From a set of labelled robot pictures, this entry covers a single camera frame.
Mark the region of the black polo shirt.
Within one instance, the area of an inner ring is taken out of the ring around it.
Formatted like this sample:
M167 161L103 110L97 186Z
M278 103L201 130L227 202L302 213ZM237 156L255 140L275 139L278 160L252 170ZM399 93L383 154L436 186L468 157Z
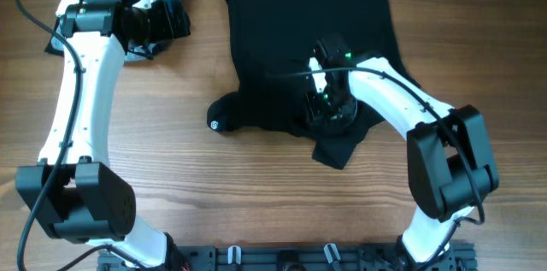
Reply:
M209 106L218 133L242 127L289 133L315 141L312 157L342 169L382 117L364 103L346 127L311 126L305 98L315 92L308 70L317 40L339 34L352 53L385 57L403 77L388 0L225 0L230 49L239 87Z

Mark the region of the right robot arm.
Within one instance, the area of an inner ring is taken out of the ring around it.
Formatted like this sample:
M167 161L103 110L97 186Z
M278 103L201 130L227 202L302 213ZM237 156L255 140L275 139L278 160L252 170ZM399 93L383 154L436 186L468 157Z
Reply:
M443 259L456 229L485 221L483 202L499 187L485 121L473 106L456 109L426 94L383 57L355 56L337 34L319 39L309 59L315 86L309 127L341 134L371 107L405 139L409 189L417 208L397 241L400 265L425 270Z

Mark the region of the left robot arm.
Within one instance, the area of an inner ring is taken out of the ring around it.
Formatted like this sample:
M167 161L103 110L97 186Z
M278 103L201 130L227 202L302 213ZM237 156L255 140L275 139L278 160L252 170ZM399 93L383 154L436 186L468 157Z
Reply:
M51 239L86 244L136 270L187 270L173 239L136 213L132 187L109 162L109 119L125 62L151 59L189 34L181 0L61 0L51 35L64 57L55 117L16 190Z

